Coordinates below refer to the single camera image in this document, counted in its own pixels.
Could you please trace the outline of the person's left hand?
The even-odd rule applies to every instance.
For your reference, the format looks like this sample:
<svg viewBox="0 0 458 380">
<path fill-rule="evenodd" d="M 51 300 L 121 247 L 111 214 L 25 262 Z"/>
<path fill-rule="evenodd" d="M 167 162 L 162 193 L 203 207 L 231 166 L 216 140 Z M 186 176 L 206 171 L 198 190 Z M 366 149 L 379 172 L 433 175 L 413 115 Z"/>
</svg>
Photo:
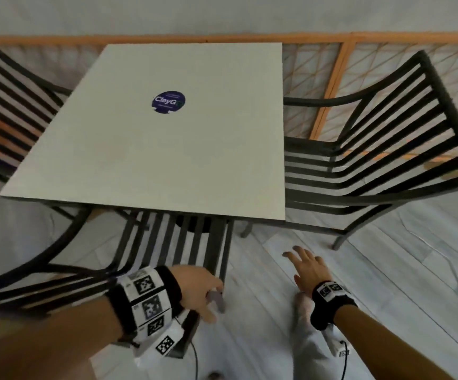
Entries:
<svg viewBox="0 0 458 380">
<path fill-rule="evenodd" d="M 216 290 L 223 292 L 224 284 L 206 268 L 192 265 L 174 265 L 169 268 L 182 294 L 180 304 L 187 310 L 198 313 L 198 306 L 207 302 L 207 294 Z"/>
</svg>

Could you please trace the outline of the person's right hand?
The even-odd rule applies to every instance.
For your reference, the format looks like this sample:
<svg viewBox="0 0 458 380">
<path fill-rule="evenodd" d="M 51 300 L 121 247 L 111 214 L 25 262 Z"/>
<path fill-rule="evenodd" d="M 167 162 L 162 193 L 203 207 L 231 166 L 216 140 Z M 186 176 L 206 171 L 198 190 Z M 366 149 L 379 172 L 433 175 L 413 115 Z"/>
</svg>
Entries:
<svg viewBox="0 0 458 380">
<path fill-rule="evenodd" d="M 312 298 L 314 289 L 321 283 L 333 281 L 333 277 L 323 258 L 298 245 L 293 251 L 285 251 L 283 257 L 288 259 L 303 281 L 308 298 Z"/>
</svg>

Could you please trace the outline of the black slatted metal chair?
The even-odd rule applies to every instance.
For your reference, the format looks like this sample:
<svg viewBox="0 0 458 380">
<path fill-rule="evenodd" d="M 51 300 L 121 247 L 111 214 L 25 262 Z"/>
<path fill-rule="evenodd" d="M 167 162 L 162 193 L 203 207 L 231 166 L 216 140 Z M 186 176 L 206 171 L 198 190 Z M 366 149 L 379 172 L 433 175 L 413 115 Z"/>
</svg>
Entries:
<svg viewBox="0 0 458 380">
<path fill-rule="evenodd" d="M 0 182 L 7 183 L 71 93 L 0 49 Z"/>
<path fill-rule="evenodd" d="M 351 108 L 334 140 L 284 138 L 285 208 L 352 216 L 342 229 L 287 220 L 253 225 L 335 236 L 338 250 L 358 230 L 404 204 L 458 191 L 458 109 L 428 53 L 358 92 L 285 97 L 285 107 Z"/>
<path fill-rule="evenodd" d="M 119 211 L 126 219 L 118 247 L 110 264 L 92 269 L 59 264 L 57 258 L 85 225 L 91 209 L 82 209 L 72 218 L 61 236 L 42 253 L 20 267 L 0 275 L 0 319 L 42 320 L 74 303 L 107 292 L 117 280 L 156 261 L 158 265 L 203 266 L 212 274 L 226 277 L 234 221 L 212 218 L 210 232 L 202 234 L 198 223 L 195 233 L 187 223 L 175 224 L 180 214 L 153 210 Z M 183 215 L 186 221 L 191 216 Z"/>
</svg>

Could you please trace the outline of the person's right forearm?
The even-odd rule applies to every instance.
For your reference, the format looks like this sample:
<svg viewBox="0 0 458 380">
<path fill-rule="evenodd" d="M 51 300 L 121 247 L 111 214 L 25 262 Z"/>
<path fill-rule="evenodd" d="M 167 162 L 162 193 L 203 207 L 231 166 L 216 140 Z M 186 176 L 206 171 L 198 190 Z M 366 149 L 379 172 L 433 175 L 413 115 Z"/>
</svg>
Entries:
<svg viewBox="0 0 458 380">
<path fill-rule="evenodd" d="M 334 315 L 334 324 L 376 380 L 454 380 L 356 306 L 340 307 Z"/>
</svg>

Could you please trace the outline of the person's left forearm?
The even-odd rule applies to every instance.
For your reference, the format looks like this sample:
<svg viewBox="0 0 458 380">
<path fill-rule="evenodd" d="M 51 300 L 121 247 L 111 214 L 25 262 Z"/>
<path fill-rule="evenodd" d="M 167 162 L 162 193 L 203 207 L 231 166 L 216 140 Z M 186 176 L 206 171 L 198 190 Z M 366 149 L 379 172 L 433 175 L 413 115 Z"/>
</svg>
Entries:
<svg viewBox="0 0 458 380">
<path fill-rule="evenodd" d="M 123 336 L 106 296 L 66 308 L 0 338 L 0 380 L 62 380 Z"/>
</svg>

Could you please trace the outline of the white trouser leg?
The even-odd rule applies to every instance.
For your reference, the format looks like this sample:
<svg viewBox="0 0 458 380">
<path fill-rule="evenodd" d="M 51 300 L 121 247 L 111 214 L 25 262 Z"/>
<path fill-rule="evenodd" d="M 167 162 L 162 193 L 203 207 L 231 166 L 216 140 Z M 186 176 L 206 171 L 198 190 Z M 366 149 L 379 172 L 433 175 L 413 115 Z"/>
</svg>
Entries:
<svg viewBox="0 0 458 380">
<path fill-rule="evenodd" d="M 311 325 L 313 307 L 304 293 L 296 293 L 290 332 L 293 380 L 341 380 L 344 359 L 331 354 L 321 332 Z"/>
</svg>

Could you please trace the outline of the black table base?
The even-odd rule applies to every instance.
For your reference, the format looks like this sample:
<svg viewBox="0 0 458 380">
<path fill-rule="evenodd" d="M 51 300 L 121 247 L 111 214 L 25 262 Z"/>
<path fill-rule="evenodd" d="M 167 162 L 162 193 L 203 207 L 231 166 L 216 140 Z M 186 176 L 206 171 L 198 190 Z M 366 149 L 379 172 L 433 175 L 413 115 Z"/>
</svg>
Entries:
<svg viewBox="0 0 458 380">
<path fill-rule="evenodd" d="M 175 224 L 178 227 L 182 227 L 183 223 L 187 223 L 187 231 L 195 233 L 196 229 L 198 229 L 198 223 L 202 223 L 200 227 L 200 232 L 202 234 L 208 234 L 210 232 L 211 228 L 211 223 L 212 223 L 212 218 L 211 217 L 198 217 L 198 216 L 191 216 L 188 218 L 188 221 L 186 221 L 186 217 L 183 215 L 178 215 L 175 220 Z"/>
</svg>

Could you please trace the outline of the round blue sticker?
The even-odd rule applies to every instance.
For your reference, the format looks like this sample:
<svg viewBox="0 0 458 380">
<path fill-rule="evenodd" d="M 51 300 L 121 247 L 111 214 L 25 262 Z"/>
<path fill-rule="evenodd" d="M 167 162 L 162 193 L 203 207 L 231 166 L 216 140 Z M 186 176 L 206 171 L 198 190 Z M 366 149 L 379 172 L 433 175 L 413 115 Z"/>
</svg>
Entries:
<svg viewBox="0 0 458 380">
<path fill-rule="evenodd" d="M 186 102 L 185 95 L 178 91 L 166 91 L 155 96 L 151 102 L 153 110 L 160 114 L 174 113 Z"/>
</svg>

